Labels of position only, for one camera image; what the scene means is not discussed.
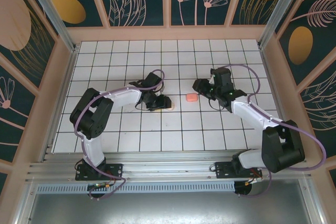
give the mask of metal frame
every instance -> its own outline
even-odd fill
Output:
[[[68,47],[70,51],[73,51],[74,42],[72,41],[65,24],[63,23],[62,19],[58,15],[58,12],[56,11],[51,0],[38,0],[38,1],[40,5],[43,7],[46,14],[48,15],[50,21],[54,25],[59,36],[63,39],[65,45]]]
[[[261,50],[263,50],[269,42],[276,27],[280,23],[282,17],[286,13],[292,1],[293,0],[279,0],[279,2],[277,3],[259,39]]]
[[[45,140],[44,140],[44,145],[42,147],[42,151],[41,151],[41,153],[39,155],[39,159],[38,159],[41,162],[43,161],[44,155],[46,154],[47,145],[51,144],[54,141],[54,137],[56,135],[58,121],[60,120],[63,104],[64,104],[65,99],[66,99],[66,93],[67,93],[69,85],[70,85],[71,74],[74,70],[74,66],[76,64],[76,60],[77,60],[77,57],[78,57],[78,50],[79,50],[79,45],[76,45],[74,51],[71,53],[71,55],[69,57],[68,64],[67,64],[68,67],[67,67],[66,72],[65,72],[65,74],[63,76],[63,79],[61,81],[61,88],[58,92],[56,105],[55,105],[53,113],[52,113],[52,115],[54,115],[54,117],[51,119],[51,121],[49,123],[47,133],[46,133],[46,137],[45,137]]]

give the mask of leaf drawing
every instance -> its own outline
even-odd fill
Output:
[[[336,18],[336,0],[317,0],[307,14],[293,18],[307,17],[308,24],[314,27],[327,27]]]
[[[336,71],[327,80],[307,87],[301,97],[314,130],[336,128]]]
[[[145,0],[110,0],[108,19],[112,26],[142,26],[145,18]]]

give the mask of pink object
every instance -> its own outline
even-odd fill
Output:
[[[185,98],[187,102],[197,102],[198,101],[198,96],[196,93],[187,94]]]

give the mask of small object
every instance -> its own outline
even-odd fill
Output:
[[[185,98],[187,102],[197,102],[198,101],[198,96],[196,93],[187,94]]]

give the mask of black grid line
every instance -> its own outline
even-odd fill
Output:
[[[221,115],[221,121],[222,121],[222,129],[214,129],[214,130],[205,130],[205,129],[203,129],[203,118],[202,118],[202,112],[213,112],[214,110],[210,110],[210,109],[208,109],[207,107],[206,107],[206,109],[202,109],[202,107],[201,107],[201,101],[200,101],[200,99],[199,99],[199,101],[198,101],[198,105],[199,105],[199,107],[200,107],[200,110],[199,111],[188,111],[188,113],[193,113],[193,112],[196,112],[196,113],[200,113],[201,114],[201,126],[202,126],[202,129],[201,130],[184,130],[184,129],[182,129],[182,126],[183,126],[183,121],[182,121],[182,113],[184,112],[184,109],[182,108],[182,100],[181,100],[181,96],[182,96],[182,90],[181,90],[181,80],[195,80],[194,78],[192,78],[192,79],[190,79],[190,78],[180,78],[180,68],[179,68],[179,66],[184,66],[184,65],[191,65],[191,66],[195,66],[195,71],[196,71],[196,77],[198,78],[198,76],[200,75],[200,73],[198,73],[198,71],[197,71],[197,66],[198,65],[200,65],[200,66],[202,66],[202,65],[210,65],[209,63],[200,63],[200,64],[198,64],[197,62],[196,62],[196,53],[197,52],[202,52],[202,53],[205,53],[205,52],[207,52],[207,53],[210,53],[211,54],[211,58],[212,58],[212,66],[214,67],[214,60],[213,60],[213,52],[228,52],[227,50],[212,50],[212,48],[211,48],[211,44],[210,44],[210,41],[209,40],[207,40],[208,41],[208,43],[209,43],[209,47],[210,47],[210,49],[209,50],[206,50],[206,51],[195,51],[195,40],[191,40],[192,42],[193,42],[193,47],[194,47],[194,51],[179,51],[178,50],[178,41],[177,40],[175,40],[176,41],[176,46],[177,46],[177,51],[165,51],[165,52],[173,52],[173,53],[177,53],[177,68],[178,68],[178,79],[176,78],[176,79],[166,79],[166,80],[179,80],[179,93],[177,94],[177,92],[174,92],[174,94],[168,94],[168,93],[165,93],[165,95],[168,95],[168,96],[171,96],[171,95],[175,95],[175,96],[177,96],[177,97],[179,97],[179,99],[180,99],[180,111],[177,111],[177,113],[180,113],[180,118],[181,118],[181,130],[180,130],[180,132],[181,132],[181,139],[182,139],[182,150],[184,149],[184,146],[183,146],[183,131],[202,131],[202,135],[203,135],[203,146],[204,146],[204,149],[205,149],[205,139],[204,139],[204,133],[203,133],[203,131],[222,131],[222,133],[223,133],[223,136],[224,136],[224,143],[225,143],[225,148],[226,148],[226,142],[225,142],[225,134],[224,134],[224,126],[223,126],[223,118],[222,118],[222,114],[220,113],[220,115]],[[161,69],[162,69],[162,67],[163,66],[176,66],[175,64],[169,64],[169,65],[163,65],[162,63],[163,63],[163,59],[162,59],[162,57],[163,57],[163,54],[162,54],[162,45],[163,45],[163,41],[161,40],[161,51],[160,52],[158,52],[158,53],[160,53],[160,56],[161,56],[161,62],[160,62],[160,67],[161,67]],[[70,86],[69,86],[69,90],[68,90],[68,92],[67,92],[67,101],[68,101],[68,97],[79,97],[79,96],[77,96],[77,95],[74,95],[74,96],[70,96],[69,95],[69,92],[70,92],[70,87],[71,87],[71,85],[72,84],[74,84],[74,83],[76,83],[76,82],[81,82],[81,81],[86,81],[86,82],[88,82],[88,85],[89,85],[89,83],[90,83],[90,81],[91,81],[91,76],[92,76],[92,71],[93,71],[93,64],[94,64],[94,60],[95,60],[95,57],[96,57],[96,54],[97,54],[97,56],[99,56],[99,54],[107,54],[106,52],[96,52],[97,51],[97,46],[98,46],[98,43],[96,43],[96,49],[95,49],[95,53],[94,53],[94,57],[93,57],[93,60],[92,60],[92,63],[91,63],[91,66],[78,66],[77,67],[77,62],[78,62],[78,58],[76,59],[76,65],[75,65],[75,67],[74,67],[74,69],[73,69],[73,72],[72,72],[72,77],[71,77],[71,81],[70,81]],[[130,42],[128,41],[128,51],[127,52],[123,52],[123,54],[127,54],[127,58],[126,58],[126,65],[116,65],[116,66],[112,66],[113,65],[113,63],[112,63],[112,53],[110,54],[111,55],[111,58],[110,58],[110,61],[109,61],[109,63],[106,63],[105,65],[104,64],[100,64],[100,65],[97,65],[97,66],[95,66],[95,67],[109,67],[109,69],[108,69],[108,71],[107,71],[107,78],[105,79],[105,80],[103,80],[103,81],[106,81],[106,85],[105,85],[105,89],[107,89],[107,85],[108,85],[108,81],[123,81],[123,83],[124,83],[124,85],[126,85],[126,83],[127,83],[127,81],[128,81],[128,78],[126,77],[126,74],[127,74],[127,70],[128,70],[128,67],[130,66],[129,64],[128,64],[128,61],[129,61],[129,47],[130,47]],[[240,51],[243,51],[244,52],[244,56],[245,56],[245,61],[246,61],[246,63],[247,63],[247,59],[246,59],[246,54],[245,54],[245,51],[244,50],[240,50]],[[193,64],[181,64],[180,65],[180,58],[179,58],[179,56],[180,56],[180,52],[189,52],[189,53],[191,53],[191,54],[194,54],[194,58],[195,58],[195,63],[193,63]],[[143,69],[142,69],[142,75],[144,76],[144,68],[145,67],[151,67],[151,65],[145,65],[145,50],[144,51],[141,51],[141,52],[138,52],[138,53],[142,53],[143,54],[143,60],[144,60],[144,62],[143,62],[143,65],[132,65],[132,66],[138,66],[138,67],[143,67]],[[251,64],[249,64],[249,65],[262,65],[262,64],[260,64],[260,63],[251,63]],[[74,70],[75,70],[75,68],[81,68],[81,67],[90,67],[91,68],[91,71],[90,71],[90,77],[89,77],[89,80],[78,80],[78,81],[73,81],[73,75],[74,75]],[[110,68],[111,67],[124,67],[125,68],[125,76],[123,77],[123,79],[116,79],[116,78],[111,78],[111,80],[109,80],[109,74],[110,74]],[[253,86],[253,83],[252,83],[252,81],[253,81],[253,79],[254,78],[252,78],[251,77],[251,73],[250,73],[250,71],[249,71],[249,77],[243,77],[243,78],[233,78],[233,83],[234,83],[234,85],[236,84],[235,83],[235,79],[250,79],[250,81],[251,81],[251,84],[252,84],[252,86]],[[62,119],[64,119],[65,120],[65,118],[64,118],[64,115],[67,115],[67,114],[69,114],[69,113],[64,113],[64,109],[65,109],[65,106],[64,106],[64,108],[63,108],[63,113],[62,113],[62,117],[61,117],[61,120]],[[105,131],[105,132],[118,132],[119,133],[119,137],[118,137],[118,147],[117,147],[117,151],[119,151],[119,145],[120,145],[120,132],[140,132],[140,136],[139,136],[139,151],[141,150],[141,132],[150,132],[150,131],[142,131],[141,130],[141,124],[142,124],[142,111],[139,111],[139,112],[125,112],[123,109],[121,110],[121,112],[111,112],[111,114],[120,114],[120,125],[119,125],[119,131]],[[141,115],[140,115],[140,130],[139,131],[121,131],[121,123],[122,123],[122,114],[127,114],[127,113],[141,113]],[[160,118],[161,118],[161,124],[160,124],[160,130],[159,130],[159,128],[157,129],[157,130],[155,130],[154,132],[156,132],[156,131],[158,131],[158,132],[161,132],[161,134],[160,134],[160,137],[161,137],[161,142],[160,142],[160,144],[161,144],[161,148],[160,148],[160,150],[162,151],[162,132],[167,132],[167,131],[172,131],[172,132],[175,132],[175,131],[179,131],[179,130],[167,130],[167,131],[165,131],[165,130],[163,130],[163,128],[162,128],[162,116],[163,116],[163,113],[171,113],[170,111],[163,111],[163,110],[161,110],[160,111]],[[56,134],[56,137],[55,137],[55,139],[57,138],[57,135],[58,135],[58,133],[72,133],[72,132],[60,132],[59,130],[60,130],[60,127],[61,127],[61,120],[60,120],[60,123],[59,123],[59,127],[58,127],[58,130],[57,130],[57,134]],[[242,126],[243,126],[243,131],[244,131],[244,136],[245,136],[245,141],[246,141],[246,135],[245,135],[245,130],[247,130],[247,129],[245,129],[244,128],[244,125],[243,125],[243,123],[241,123],[242,124]],[[77,146],[77,144],[78,144],[78,138],[77,138],[77,140],[76,140],[76,144],[75,144],[75,151],[76,151],[76,146]]]
[[[236,89],[236,84],[235,84],[235,78],[232,78],[232,81],[233,81],[233,85],[234,85],[234,88]],[[244,132],[244,125],[243,125],[243,119],[240,119],[240,122],[241,122],[241,126],[243,127],[243,134],[244,134],[244,139],[245,139],[245,145],[246,145],[246,148],[247,148],[247,143],[246,143],[246,136],[245,136],[245,132]]]
[[[198,79],[198,74],[197,74],[197,64],[196,64],[196,52],[195,52],[195,40],[193,40],[193,46],[194,46],[194,58],[195,58],[195,68],[196,68],[196,78]],[[202,138],[203,138],[203,150],[205,150],[205,142],[204,142],[204,133],[203,133],[203,119],[202,119],[202,108],[201,108],[201,100],[200,96],[198,96],[198,104],[200,107],[200,117],[201,117],[201,127],[202,127]]]
[[[146,51],[146,40],[145,45],[143,49],[143,69],[142,69],[142,79],[145,78],[145,51]],[[141,146],[141,124],[142,124],[142,110],[140,111],[140,133],[139,133],[139,152],[140,152],[140,146]]]
[[[97,46],[98,46],[98,42],[96,43],[95,53],[94,53],[94,55],[93,55],[93,61],[92,61],[91,72],[90,72],[90,77],[89,77],[89,82],[88,82],[87,89],[89,88],[89,85],[90,85],[90,79],[91,79],[91,74],[92,74],[92,69],[93,69],[93,63],[95,62],[95,61],[94,61],[94,60],[95,60],[94,58],[95,58],[95,56],[96,56]],[[76,151],[77,142],[78,142],[78,137],[77,137],[77,139],[76,139],[75,149],[74,149],[73,152]]]
[[[178,51],[178,41],[176,42],[177,43],[177,65],[179,66],[179,63],[180,63],[180,55],[179,55],[179,51]],[[178,75],[179,75],[179,79],[180,79],[180,68],[178,68]],[[183,150],[183,132],[182,132],[182,129],[183,129],[183,124],[182,124],[182,102],[181,102],[181,83],[179,81],[179,91],[180,91],[180,115],[181,115],[181,140],[182,140],[182,150]]]
[[[128,49],[127,49],[127,59],[126,59],[126,62],[128,62],[128,51],[130,49],[130,42],[128,41]],[[125,69],[125,79],[124,79],[124,85],[126,85],[126,74],[127,74],[127,66],[126,66],[126,69]],[[119,144],[120,144],[120,131],[121,131],[121,122],[122,122],[122,112],[123,112],[123,109],[121,108],[121,112],[120,112],[120,126],[119,126],[119,137],[118,137],[118,147],[117,147],[117,152],[119,151]]]
[[[162,40],[161,40],[161,43],[160,43],[160,68],[162,69]],[[162,151],[162,110],[160,110],[160,151]]]

